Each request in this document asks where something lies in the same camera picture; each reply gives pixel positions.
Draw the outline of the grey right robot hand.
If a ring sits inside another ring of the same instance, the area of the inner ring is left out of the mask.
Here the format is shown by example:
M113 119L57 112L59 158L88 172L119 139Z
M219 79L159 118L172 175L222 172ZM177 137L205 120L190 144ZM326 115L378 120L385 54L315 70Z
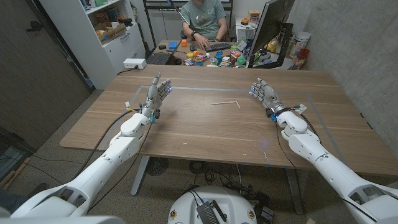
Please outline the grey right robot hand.
M249 94L259 100L268 113L272 112L274 116L287 111L287 107L283 105L277 92L261 78L258 78L257 83L251 85Z

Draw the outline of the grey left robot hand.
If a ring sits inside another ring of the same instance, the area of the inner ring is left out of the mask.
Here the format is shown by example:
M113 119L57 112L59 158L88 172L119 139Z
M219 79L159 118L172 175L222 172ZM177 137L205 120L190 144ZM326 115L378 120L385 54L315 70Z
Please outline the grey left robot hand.
M166 79L160 83L160 78L161 73L159 72L150 84L146 100L141 108L141 114L148 118L153 117L153 115L157 116L163 100L172 91L170 79Z

